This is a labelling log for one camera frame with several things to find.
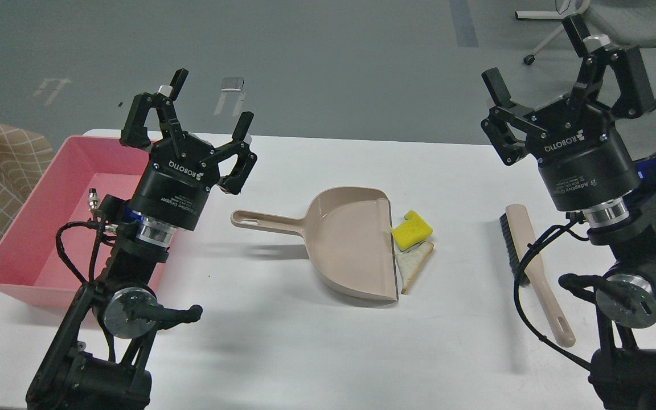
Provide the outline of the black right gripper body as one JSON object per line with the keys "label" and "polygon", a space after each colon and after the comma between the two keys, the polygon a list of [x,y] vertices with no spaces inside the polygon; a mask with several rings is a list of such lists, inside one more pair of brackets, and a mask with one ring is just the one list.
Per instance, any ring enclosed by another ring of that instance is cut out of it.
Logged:
{"label": "black right gripper body", "polygon": [[592,208],[637,189],[641,179],[616,131],[611,109],[592,98],[568,116],[568,97],[525,115],[539,127],[526,148],[540,159],[539,173],[555,208],[573,212]]}

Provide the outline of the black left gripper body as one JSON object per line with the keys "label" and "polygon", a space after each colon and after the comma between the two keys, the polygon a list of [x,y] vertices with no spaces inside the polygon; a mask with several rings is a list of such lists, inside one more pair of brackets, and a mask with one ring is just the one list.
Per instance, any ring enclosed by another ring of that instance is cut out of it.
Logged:
{"label": "black left gripper body", "polygon": [[153,143],[132,197],[133,212],[194,231],[222,176],[219,163],[232,155],[231,150],[230,142],[214,147],[190,133]]}

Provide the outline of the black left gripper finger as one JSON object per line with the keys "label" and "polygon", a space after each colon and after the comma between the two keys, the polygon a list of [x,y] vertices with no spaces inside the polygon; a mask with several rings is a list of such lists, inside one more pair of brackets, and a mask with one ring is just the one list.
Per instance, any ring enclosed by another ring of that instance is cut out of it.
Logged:
{"label": "black left gripper finger", "polygon": [[226,194],[240,194],[257,163],[257,155],[251,151],[252,141],[248,139],[248,129],[252,124],[253,112],[242,112],[232,132],[229,143],[216,149],[213,159],[216,163],[235,157],[235,165],[226,176],[221,176],[217,185]]}
{"label": "black left gripper finger", "polygon": [[154,110],[158,117],[162,139],[171,138],[174,144],[186,138],[181,123],[175,114],[175,99],[186,81],[189,71],[180,68],[174,73],[169,85],[159,86],[154,93],[141,93],[133,98],[128,115],[120,133],[120,145],[148,150],[151,146],[146,127],[149,112]]}

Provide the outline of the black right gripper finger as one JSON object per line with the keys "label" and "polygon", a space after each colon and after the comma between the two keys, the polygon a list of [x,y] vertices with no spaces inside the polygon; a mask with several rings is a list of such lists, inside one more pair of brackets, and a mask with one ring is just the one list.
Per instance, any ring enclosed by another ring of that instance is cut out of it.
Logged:
{"label": "black right gripper finger", "polygon": [[481,75],[493,101],[481,128],[489,138],[503,164],[511,166],[532,155],[539,167],[545,166],[541,144],[544,127],[533,109],[512,101],[499,68],[489,68]]}
{"label": "black right gripper finger", "polygon": [[[592,106],[615,120],[635,119],[656,109],[656,99],[638,46],[615,44],[605,35],[592,36],[581,15],[564,18],[562,25],[573,49],[583,60],[565,103],[565,119],[578,120],[583,111]],[[607,68],[614,73],[619,91],[612,106],[598,100]]]}

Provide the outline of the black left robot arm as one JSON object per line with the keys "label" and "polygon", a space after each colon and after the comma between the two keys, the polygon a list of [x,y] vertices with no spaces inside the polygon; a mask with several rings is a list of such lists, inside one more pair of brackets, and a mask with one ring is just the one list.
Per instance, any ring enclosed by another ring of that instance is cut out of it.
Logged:
{"label": "black left robot arm", "polygon": [[257,156],[248,142],[252,112],[240,114],[220,147],[182,128],[175,101],[188,73],[181,68],[168,85],[133,99],[120,145],[149,160],[132,197],[99,198],[91,188],[91,217],[55,235],[58,257],[81,285],[27,390],[28,409],[146,408],[157,333],[201,318],[199,305],[162,306],[149,280],[175,231],[195,230],[213,187],[239,194]]}

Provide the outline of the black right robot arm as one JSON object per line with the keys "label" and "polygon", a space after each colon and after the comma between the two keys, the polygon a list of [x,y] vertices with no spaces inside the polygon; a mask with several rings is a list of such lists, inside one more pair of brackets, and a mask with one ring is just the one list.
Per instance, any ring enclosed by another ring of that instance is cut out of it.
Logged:
{"label": "black right robot arm", "polygon": [[566,273],[558,283],[594,305],[599,349],[589,361],[537,337],[588,371],[606,409],[656,409],[656,153],[633,160],[616,130],[621,118],[656,108],[638,47],[593,36],[580,14],[563,20],[581,67],[570,93],[539,109],[512,101],[497,68],[482,73],[494,106],[482,122],[503,163],[527,155],[538,163],[555,207],[567,225],[555,225],[513,266],[514,304],[525,325],[522,277],[530,262],[573,226],[586,222],[588,240],[606,245],[616,262],[603,275]]}

